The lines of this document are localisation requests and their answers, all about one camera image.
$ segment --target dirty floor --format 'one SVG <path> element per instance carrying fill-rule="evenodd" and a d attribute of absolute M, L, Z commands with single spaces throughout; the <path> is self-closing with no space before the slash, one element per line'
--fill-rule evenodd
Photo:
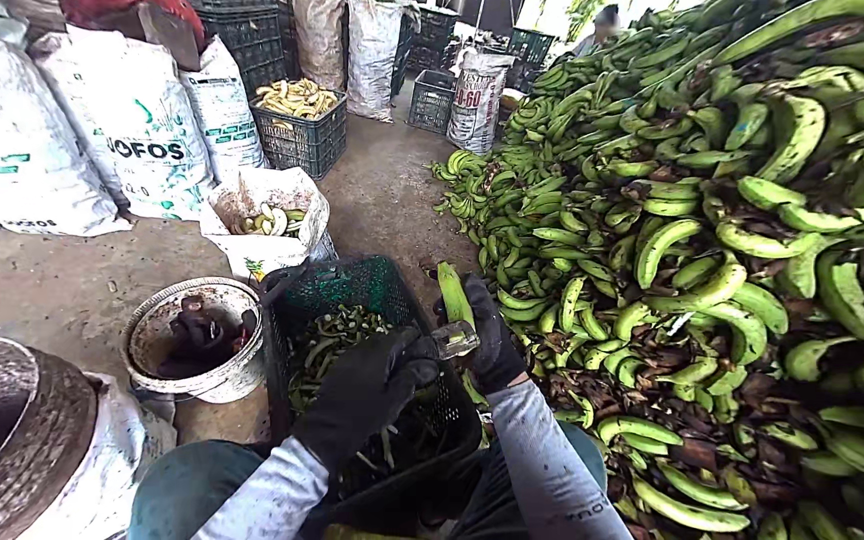
<path fill-rule="evenodd" d="M 390 257 L 430 315 L 438 288 L 420 265 L 449 259 L 471 270 L 477 251 L 455 233 L 450 215 L 430 208 L 444 187 L 425 166 L 454 148 L 442 135 L 406 125 L 411 92 L 409 80 L 393 100 L 394 124 L 348 117 L 347 149 L 318 188 L 330 203 L 328 230 L 339 256 Z M 0 228 L 0 336 L 126 381 L 118 347 L 133 310 L 159 290 L 201 276 L 230 271 L 194 222 L 143 218 L 133 230 L 96 238 Z M 267 422 L 264 387 L 233 403 L 190 399 L 176 406 L 180 443 L 254 442 Z"/>

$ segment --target gray sleeve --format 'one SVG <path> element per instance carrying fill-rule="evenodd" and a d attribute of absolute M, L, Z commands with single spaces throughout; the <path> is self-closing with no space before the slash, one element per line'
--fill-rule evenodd
<path fill-rule="evenodd" d="M 530 380 L 488 394 L 511 488 L 535 538 L 632 535 Z"/>
<path fill-rule="evenodd" d="M 193 540 L 287 539 L 329 490 L 329 471 L 301 442 L 289 437 L 271 451 L 245 483 L 193 536 Z"/>

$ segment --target gloved hand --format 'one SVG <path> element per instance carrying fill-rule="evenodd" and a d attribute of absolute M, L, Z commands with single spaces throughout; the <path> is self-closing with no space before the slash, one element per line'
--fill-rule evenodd
<path fill-rule="evenodd" d="M 479 347 L 474 351 L 472 372 L 485 394 L 492 394 L 509 384 L 525 372 L 525 360 L 516 350 L 509 334 L 509 327 L 498 312 L 492 293 L 485 281 L 474 274 L 466 274 L 462 280 L 465 298 L 475 317 L 475 334 L 479 336 Z"/>
<path fill-rule="evenodd" d="M 298 418 L 292 435 L 330 474 L 362 448 L 369 436 L 399 418 L 416 387 L 438 377 L 438 363 L 405 349 L 419 337 L 413 327 L 378 333 L 346 350 Z"/>

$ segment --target worker's knee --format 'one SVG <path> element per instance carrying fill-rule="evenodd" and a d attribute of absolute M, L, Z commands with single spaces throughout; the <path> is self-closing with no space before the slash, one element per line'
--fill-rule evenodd
<path fill-rule="evenodd" d="M 592 473 L 595 484 L 599 485 L 604 491 L 607 487 L 606 463 L 602 459 L 602 453 L 599 452 L 599 448 L 595 446 L 593 438 L 574 423 L 558 422 L 558 426 L 565 434 L 565 438 L 568 439 L 569 444 L 575 449 L 575 453 L 582 459 L 585 468 L 588 469 L 588 472 Z"/>
<path fill-rule="evenodd" d="M 257 453 L 228 441 L 169 451 L 138 485 L 129 540 L 187 540 L 261 464 Z"/>

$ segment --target person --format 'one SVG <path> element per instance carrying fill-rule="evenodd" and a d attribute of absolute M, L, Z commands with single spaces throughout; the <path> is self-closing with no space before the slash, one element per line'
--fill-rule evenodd
<path fill-rule="evenodd" d="M 606 43 L 606 40 L 618 32 L 618 5 L 609 4 L 602 8 L 595 19 L 595 31 L 586 35 L 572 49 L 572 54 L 576 57 L 591 55 L 598 49 L 599 45 Z"/>
<path fill-rule="evenodd" d="M 462 285 L 481 341 L 471 370 L 498 440 L 472 457 L 480 475 L 449 538 L 631 540 L 606 496 L 605 464 L 592 439 L 556 422 L 486 283 L 469 275 Z M 395 421 L 417 385 L 438 376 L 423 348 L 410 347 L 418 338 L 414 328 L 393 330 L 347 350 L 268 458 L 228 441 L 162 456 L 138 486 L 129 540 L 297 537 L 329 476 Z"/>

